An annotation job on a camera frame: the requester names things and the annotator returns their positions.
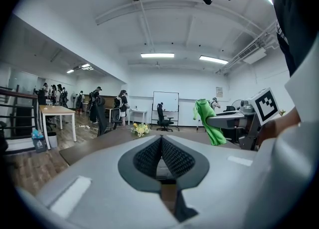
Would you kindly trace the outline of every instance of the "white table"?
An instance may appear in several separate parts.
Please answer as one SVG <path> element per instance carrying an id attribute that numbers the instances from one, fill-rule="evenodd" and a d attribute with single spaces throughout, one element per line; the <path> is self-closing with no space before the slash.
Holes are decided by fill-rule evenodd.
<path id="1" fill-rule="evenodd" d="M 105 110 L 109 110 L 109 111 L 110 111 L 110 116 L 109 116 L 109 123 L 111 123 L 111 118 L 112 118 L 112 110 L 114 110 L 114 109 L 109 109 L 109 108 L 105 108 Z"/>
<path id="2" fill-rule="evenodd" d="M 131 113 L 142 113 L 143 114 L 143 119 L 142 119 L 142 123 L 144 124 L 144 118 L 145 118 L 145 114 L 148 112 L 148 111 L 139 111 L 139 110 L 135 110 L 135 109 L 129 109 L 129 113 L 128 113 L 128 116 L 129 116 L 129 125 L 130 125 L 130 121 L 131 121 Z"/>
<path id="3" fill-rule="evenodd" d="M 83 105 L 85 105 L 85 114 L 86 114 L 86 110 L 87 110 L 87 108 L 88 108 L 88 103 L 84 103 Z"/>
<path id="4" fill-rule="evenodd" d="M 46 145 L 48 149 L 51 149 L 48 133 L 46 130 L 46 122 L 45 122 L 45 116 L 47 115 L 59 115 L 60 116 L 60 128 L 62 128 L 62 116 L 63 115 L 71 115 L 72 116 L 72 132 L 73 132 L 73 140 L 76 141 L 76 134 L 75 134 L 75 118 L 74 118 L 75 111 L 69 110 L 63 106 L 47 106 L 47 105 L 40 105 L 39 106 L 39 118 L 40 118 L 40 128 L 42 132 L 44 133 Z"/>

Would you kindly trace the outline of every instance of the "air conditioner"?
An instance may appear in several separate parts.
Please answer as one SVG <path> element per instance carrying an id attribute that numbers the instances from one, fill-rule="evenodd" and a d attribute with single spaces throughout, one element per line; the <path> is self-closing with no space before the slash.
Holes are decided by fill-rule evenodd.
<path id="1" fill-rule="evenodd" d="M 266 50 L 264 48 L 260 48 L 256 52 L 251 54 L 250 56 L 246 57 L 244 59 L 244 62 L 246 62 L 248 64 L 253 64 L 265 56 L 267 56 Z"/>
<path id="2" fill-rule="evenodd" d="M 245 57 L 247 57 L 248 55 L 254 53 L 255 51 L 257 51 L 259 49 L 259 46 L 256 43 L 251 44 L 248 48 L 246 48 L 243 52 L 241 52 L 238 57 L 240 59 L 243 59 Z"/>

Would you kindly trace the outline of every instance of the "trash bin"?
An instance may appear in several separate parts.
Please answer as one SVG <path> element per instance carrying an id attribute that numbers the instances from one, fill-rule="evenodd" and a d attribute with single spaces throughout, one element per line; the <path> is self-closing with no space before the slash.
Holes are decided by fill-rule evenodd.
<path id="1" fill-rule="evenodd" d="M 46 151 L 46 145 L 44 142 L 44 139 L 32 139 L 33 145 L 35 147 L 35 151 L 37 153 L 45 152 Z"/>
<path id="2" fill-rule="evenodd" d="M 56 148 L 58 147 L 58 140 L 56 138 L 56 132 L 48 132 L 48 139 L 51 148 Z"/>

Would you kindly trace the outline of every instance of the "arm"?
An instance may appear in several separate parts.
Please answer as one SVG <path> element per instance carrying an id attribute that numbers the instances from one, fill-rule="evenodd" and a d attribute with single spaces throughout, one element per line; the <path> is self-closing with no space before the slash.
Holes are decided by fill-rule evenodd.
<path id="1" fill-rule="evenodd" d="M 258 135 L 257 145 L 260 146 L 266 139 L 277 138 L 285 129 L 300 122 L 297 109 L 293 108 L 287 115 L 271 120 L 262 127 Z"/>
<path id="2" fill-rule="evenodd" d="M 220 108 L 220 105 L 216 102 L 213 103 L 216 107 Z"/>

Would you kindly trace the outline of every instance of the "backpack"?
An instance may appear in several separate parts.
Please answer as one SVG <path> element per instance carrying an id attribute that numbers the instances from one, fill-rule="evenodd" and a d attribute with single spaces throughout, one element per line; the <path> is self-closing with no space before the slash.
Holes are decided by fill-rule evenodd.
<path id="1" fill-rule="evenodd" d="M 115 97 L 114 98 L 114 108 L 122 108 L 122 106 L 123 106 L 122 98 Z"/>
<path id="2" fill-rule="evenodd" d="M 81 107 L 81 102 L 82 102 L 82 95 L 79 95 L 75 104 L 77 109 Z"/>
<path id="3" fill-rule="evenodd" d="M 59 100 L 59 102 L 60 102 L 60 104 L 63 106 L 63 105 L 66 105 L 67 104 L 67 102 L 68 102 L 68 99 L 67 99 L 67 94 L 66 94 L 66 92 L 60 92 L 61 94 L 60 94 L 60 100 Z"/>

